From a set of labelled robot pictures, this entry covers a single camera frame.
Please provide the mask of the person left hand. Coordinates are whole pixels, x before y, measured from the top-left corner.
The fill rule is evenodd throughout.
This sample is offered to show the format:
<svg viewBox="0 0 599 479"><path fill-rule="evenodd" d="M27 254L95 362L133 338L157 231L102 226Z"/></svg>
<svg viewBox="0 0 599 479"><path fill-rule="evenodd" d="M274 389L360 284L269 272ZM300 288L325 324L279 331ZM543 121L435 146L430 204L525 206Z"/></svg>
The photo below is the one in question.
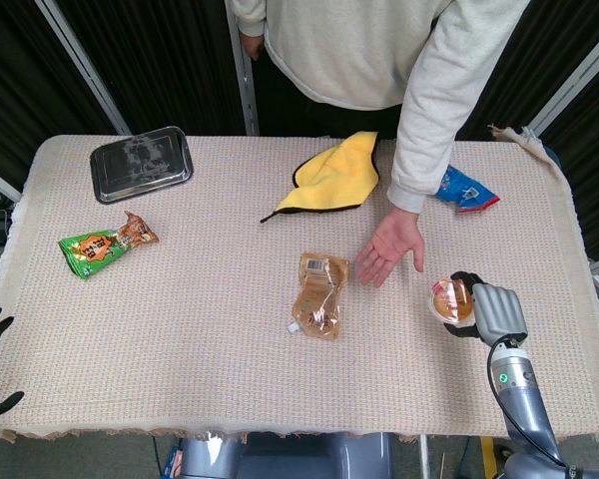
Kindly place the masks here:
<svg viewBox="0 0 599 479"><path fill-rule="evenodd" d="M355 271L362 284L382 286L409 252L414 269L423 272L424 240L418 218L419 214L398 208L383 218L355 260Z"/></svg>

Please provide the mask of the person right hand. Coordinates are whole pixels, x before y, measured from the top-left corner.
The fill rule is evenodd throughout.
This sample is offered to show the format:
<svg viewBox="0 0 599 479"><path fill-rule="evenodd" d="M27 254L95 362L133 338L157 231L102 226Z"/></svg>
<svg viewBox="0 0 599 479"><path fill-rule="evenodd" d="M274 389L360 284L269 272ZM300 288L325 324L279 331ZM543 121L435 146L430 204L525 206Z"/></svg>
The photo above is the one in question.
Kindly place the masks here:
<svg viewBox="0 0 599 479"><path fill-rule="evenodd" d="M264 36L250 36L245 33L241 33L240 39L246 54L253 61L256 61L260 57L261 52L264 48Z"/></svg>

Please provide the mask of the right robot hand grey black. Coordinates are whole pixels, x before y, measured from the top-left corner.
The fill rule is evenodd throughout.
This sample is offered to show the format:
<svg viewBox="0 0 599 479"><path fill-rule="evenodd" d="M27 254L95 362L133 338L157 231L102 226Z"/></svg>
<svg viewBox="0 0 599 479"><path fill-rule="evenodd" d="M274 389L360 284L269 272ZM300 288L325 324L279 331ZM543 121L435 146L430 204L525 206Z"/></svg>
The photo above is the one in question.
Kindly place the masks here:
<svg viewBox="0 0 599 479"><path fill-rule="evenodd" d="M474 321L472 325L457 327L445 324L445 329L455 337L474 337L488 346L500 339L515 347L528 336L528 328L517 294L502 286L485 282L474 272L457 271L450 278L459 280L471 295Z"/></svg>

